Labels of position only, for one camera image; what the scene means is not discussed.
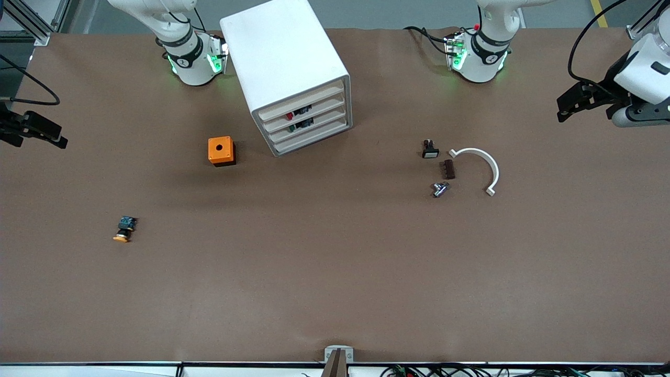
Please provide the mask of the white plastic drawer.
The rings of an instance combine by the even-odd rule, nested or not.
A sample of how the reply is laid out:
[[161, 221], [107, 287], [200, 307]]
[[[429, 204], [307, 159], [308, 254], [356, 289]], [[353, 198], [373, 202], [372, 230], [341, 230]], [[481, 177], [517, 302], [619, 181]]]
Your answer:
[[344, 81], [337, 80], [332, 83], [317, 87], [306, 93], [285, 98], [284, 100], [271, 105], [266, 109], [259, 109], [258, 116], [262, 121], [270, 121], [276, 117], [282, 117], [291, 112], [307, 105], [314, 104], [328, 96], [340, 93], [344, 89]]
[[277, 117], [263, 122], [262, 126], [267, 132], [276, 132], [285, 127], [297, 124], [300, 121], [304, 121], [305, 119], [316, 117], [328, 110], [338, 109], [344, 105], [345, 97], [342, 93], [339, 93], [338, 95], [328, 96], [327, 98], [312, 104], [309, 110], [306, 110], [301, 114], [293, 114], [291, 119], [287, 117], [288, 113], [280, 114]]
[[328, 110], [327, 112], [312, 118], [314, 118], [314, 124], [310, 127], [298, 129], [295, 132], [289, 132], [288, 127], [285, 127], [270, 133], [270, 140], [274, 143], [287, 142], [289, 140], [297, 139], [299, 136], [310, 135], [314, 132], [318, 134], [322, 129], [325, 129], [325, 127], [330, 126], [331, 124], [347, 124], [347, 117], [345, 116], [344, 110], [341, 109]]
[[276, 157], [281, 157], [349, 129], [351, 129], [351, 126], [344, 119], [329, 121], [320, 126], [314, 124], [310, 127], [298, 128], [287, 133], [287, 138], [276, 142], [273, 146], [273, 153]]

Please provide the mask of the yellow mushroom push button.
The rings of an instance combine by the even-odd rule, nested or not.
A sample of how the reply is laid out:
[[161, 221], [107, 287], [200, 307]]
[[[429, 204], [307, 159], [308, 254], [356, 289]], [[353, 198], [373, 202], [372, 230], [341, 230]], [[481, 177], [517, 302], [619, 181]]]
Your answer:
[[123, 216], [118, 224], [118, 231], [113, 237], [115, 241], [127, 243], [131, 241], [132, 232], [136, 229], [137, 218], [132, 216]]

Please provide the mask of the white drawer cabinet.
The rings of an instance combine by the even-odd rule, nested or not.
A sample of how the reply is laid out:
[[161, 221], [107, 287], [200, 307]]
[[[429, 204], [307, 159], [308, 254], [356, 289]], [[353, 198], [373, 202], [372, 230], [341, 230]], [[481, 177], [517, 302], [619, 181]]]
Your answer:
[[220, 28], [249, 112], [272, 153], [275, 143], [259, 109], [337, 80], [344, 81], [345, 97], [338, 109], [353, 127], [349, 72], [308, 0], [270, 0], [222, 18]]

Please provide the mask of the aluminium frame profile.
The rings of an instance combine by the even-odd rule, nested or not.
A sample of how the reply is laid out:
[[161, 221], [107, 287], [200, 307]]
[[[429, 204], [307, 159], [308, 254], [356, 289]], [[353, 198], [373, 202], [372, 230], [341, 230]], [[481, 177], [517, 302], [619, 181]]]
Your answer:
[[0, 0], [0, 42], [47, 46], [63, 28], [72, 0]]
[[645, 33], [653, 31], [660, 21], [662, 13], [670, 8], [670, 0], [655, 0], [633, 24], [626, 26], [630, 40], [638, 40]]

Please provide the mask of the white curved plastic bracket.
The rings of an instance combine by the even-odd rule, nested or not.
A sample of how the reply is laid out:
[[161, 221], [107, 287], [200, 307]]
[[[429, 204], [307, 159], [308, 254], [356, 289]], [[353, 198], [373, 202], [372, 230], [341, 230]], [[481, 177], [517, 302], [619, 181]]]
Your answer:
[[456, 157], [459, 157], [459, 156], [467, 154], [467, 153], [476, 155], [477, 157], [480, 157], [481, 159], [486, 161], [487, 164], [489, 165], [489, 167], [491, 169], [491, 172], [492, 172], [492, 180], [491, 180], [490, 184], [488, 185], [488, 187], [486, 187], [485, 192], [489, 196], [495, 196], [495, 194], [496, 194], [495, 187], [496, 187], [496, 184], [498, 183], [498, 181], [500, 179], [500, 169], [499, 169], [498, 163], [496, 162], [495, 158], [493, 158], [493, 156], [490, 153], [488, 153], [484, 150], [481, 150], [479, 148], [463, 148], [463, 149], [460, 149], [460, 150], [455, 150], [455, 149], [449, 150], [449, 155], [452, 158], [456, 158]]

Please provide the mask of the orange button enclosure box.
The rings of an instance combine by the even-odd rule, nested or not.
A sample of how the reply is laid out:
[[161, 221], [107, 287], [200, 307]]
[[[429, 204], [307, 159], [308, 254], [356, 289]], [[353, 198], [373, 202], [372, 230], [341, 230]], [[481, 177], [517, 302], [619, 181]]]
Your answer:
[[231, 136], [209, 138], [207, 155], [210, 164], [215, 167], [237, 164], [236, 145]]

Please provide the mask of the white table edge rail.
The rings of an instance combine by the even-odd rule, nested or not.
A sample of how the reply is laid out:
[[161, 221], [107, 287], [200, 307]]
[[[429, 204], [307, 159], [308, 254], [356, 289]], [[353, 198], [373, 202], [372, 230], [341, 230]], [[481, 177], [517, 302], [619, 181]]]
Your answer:
[[[11, 362], [0, 377], [320, 377], [325, 362]], [[670, 377], [670, 361], [353, 362], [350, 377]]]

